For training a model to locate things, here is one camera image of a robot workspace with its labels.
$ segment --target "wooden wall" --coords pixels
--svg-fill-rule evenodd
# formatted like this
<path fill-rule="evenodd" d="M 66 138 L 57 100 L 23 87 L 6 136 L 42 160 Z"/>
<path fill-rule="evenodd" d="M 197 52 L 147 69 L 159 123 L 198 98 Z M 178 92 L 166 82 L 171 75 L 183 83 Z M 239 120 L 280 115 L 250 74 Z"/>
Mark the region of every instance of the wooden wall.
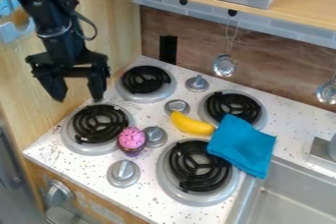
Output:
<path fill-rule="evenodd" d="M 147 7 L 140 16 L 144 55 L 158 58 L 160 35 L 178 36 L 177 65 L 213 75 L 212 61 L 226 48 L 224 25 Z M 238 70 L 228 81 L 336 112 L 314 95 L 332 76 L 336 50 L 240 28 L 232 56 Z"/>

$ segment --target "blue towel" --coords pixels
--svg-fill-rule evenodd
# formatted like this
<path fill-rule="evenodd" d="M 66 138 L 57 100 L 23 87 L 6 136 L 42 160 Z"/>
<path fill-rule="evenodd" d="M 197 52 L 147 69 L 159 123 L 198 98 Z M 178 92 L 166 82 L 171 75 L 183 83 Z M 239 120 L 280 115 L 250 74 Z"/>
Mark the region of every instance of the blue towel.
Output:
<path fill-rule="evenodd" d="M 248 122 L 226 115 L 213 134 L 207 151 L 260 179 L 267 177 L 276 137 L 257 131 Z"/>

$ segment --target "speckled countertop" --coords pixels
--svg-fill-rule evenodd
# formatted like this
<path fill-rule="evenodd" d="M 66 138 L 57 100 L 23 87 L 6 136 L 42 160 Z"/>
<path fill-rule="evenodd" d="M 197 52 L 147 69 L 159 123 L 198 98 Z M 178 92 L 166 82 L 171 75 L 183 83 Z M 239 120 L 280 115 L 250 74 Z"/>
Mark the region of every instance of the speckled countertop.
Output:
<path fill-rule="evenodd" d="M 114 87 L 106 92 L 105 100 L 127 109 L 140 129 L 159 126 L 168 133 L 166 145 L 145 149 L 139 157 L 131 159 L 141 169 L 141 177 L 137 184 L 126 189 L 112 187 L 106 180 L 106 171 L 112 163 L 127 158 L 125 154 L 120 150 L 100 156 L 75 154 L 61 142 L 61 123 L 29 146 L 24 151 L 25 157 L 150 223 L 225 223 L 239 189 L 229 199 L 214 206 L 183 205 L 161 190 L 155 179 L 155 164 L 163 148 L 170 142 L 192 137 L 181 133 L 169 122 L 169 117 L 163 111 L 163 106 L 168 100 L 186 100 L 192 107 L 190 116 L 198 118 L 197 105 L 205 95 L 221 89 L 235 89 L 253 95 L 266 107 L 268 123 L 262 131 L 278 137 L 274 155 L 336 177 L 334 173 L 307 163 L 313 138 L 330 140 L 335 133 L 335 113 L 206 75 L 203 76 L 209 81 L 210 89 L 204 93 L 193 93 L 185 88 L 185 81 L 194 77 L 196 72 L 142 56 L 133 64 L 137 65 L 159 66 L 171 72 L 178 81 L 177 90 L 172 96 L 154 104 L 141 105 L 125 101 Z M 245 174 L 241 173 L 240 183 L 244 177 Z"/>

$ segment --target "wooden cabinet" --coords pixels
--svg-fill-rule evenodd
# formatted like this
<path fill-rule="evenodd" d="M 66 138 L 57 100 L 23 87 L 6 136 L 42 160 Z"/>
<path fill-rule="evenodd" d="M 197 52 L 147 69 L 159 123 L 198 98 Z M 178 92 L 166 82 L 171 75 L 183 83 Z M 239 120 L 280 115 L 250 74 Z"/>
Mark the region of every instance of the wooden cabinet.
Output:
<path fill-rule="evenodd" d="M 75 195 L 74 206 L 93 217 L 94 219 L 106 224 L 145 224 L 147 222 L 136 217 L 132 213 L 120 208 L 112 202 L 102 197 L 96 196 L 86 189 L 77 186 L 69 180 L 52 173 L 45 168 L 38 166 L 27 160 L 28 171 L 32 174 L 34 186 L 39 191 L 47 190 L 47 183 L 50 180 L 57 180 L 67 186 Z"/>

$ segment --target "toy cupcake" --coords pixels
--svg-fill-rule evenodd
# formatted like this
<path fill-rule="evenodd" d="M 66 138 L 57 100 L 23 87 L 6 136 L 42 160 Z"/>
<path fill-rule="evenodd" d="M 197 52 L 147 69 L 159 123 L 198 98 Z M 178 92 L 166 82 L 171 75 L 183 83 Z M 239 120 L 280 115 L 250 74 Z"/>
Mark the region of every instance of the toy cupcake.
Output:
<path fill-rule="evenodd" d="M 138 156 L 145 147 L 146 137 L 137 127 L 128 127 L 118 136 L 119 148 L 129 157 Z"/>

